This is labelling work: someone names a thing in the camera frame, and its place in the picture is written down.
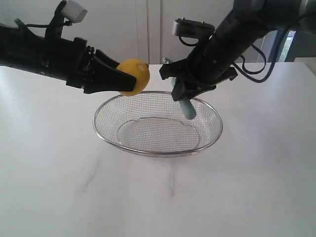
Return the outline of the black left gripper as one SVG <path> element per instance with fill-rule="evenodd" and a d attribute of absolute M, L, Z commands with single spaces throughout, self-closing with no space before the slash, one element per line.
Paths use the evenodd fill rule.
<path fill-rule="evenodd" d="M 132 92 L 134 90 L 136 78 L 117 70 L 119 62 L 99 49 L 95 51 L 95 48 L 89 46 L 85 39 L 74 38 L 72 46 L 67 86 L 84 88 L 84 94 L 105 91 Z"/>

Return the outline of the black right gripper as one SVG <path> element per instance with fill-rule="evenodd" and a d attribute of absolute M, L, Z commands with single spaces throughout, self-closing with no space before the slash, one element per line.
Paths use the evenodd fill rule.
<path fill-rule="evenodd" d="M 237 71 L 232 67 L 238 58 L 238 37 L 230 34 L 212 34 L 199 39 L 186 59 L 163 64 L 159 70 L 162 80 L 177 78 L 171 92 L 174 101 L 193 99 L 196 96 L 216 89 L 216 84 L 234 80 Z M 190 80 L 208 86 L 197 87 L 184 82 Z"/>

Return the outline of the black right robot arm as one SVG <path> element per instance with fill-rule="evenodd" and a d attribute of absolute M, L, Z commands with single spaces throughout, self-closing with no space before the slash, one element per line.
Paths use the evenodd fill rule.
<path fill-rule="evenodd" d="M 179 39 L 197 39 L 187 58 L 164 64 L 159 73 L 162 79 L 177 79 L 172 98 L 192 99 L 217 84 L 233 80 L 241 73 L 255 83 L 263 83 L 272 73 L 272 62 L 263 79 L 236 66 L 234 62 L 252 47 L 254 42 L 271 31 L 316 31 L 316 2 L 314 0 L 236 0 L 233 8 L 218 27 L 178 18 L 173 33 Z"/>

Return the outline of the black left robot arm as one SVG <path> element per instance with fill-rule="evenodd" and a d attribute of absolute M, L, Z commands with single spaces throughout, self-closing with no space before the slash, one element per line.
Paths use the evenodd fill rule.
<path fill-rule="evenodd" d="M 136 78 L 116 69 L 118 62 L 87 41 L 46 39 L 28 28 L 0 27 L 1 66 L 65 81 L 85 94 L 133 91 Z"/>

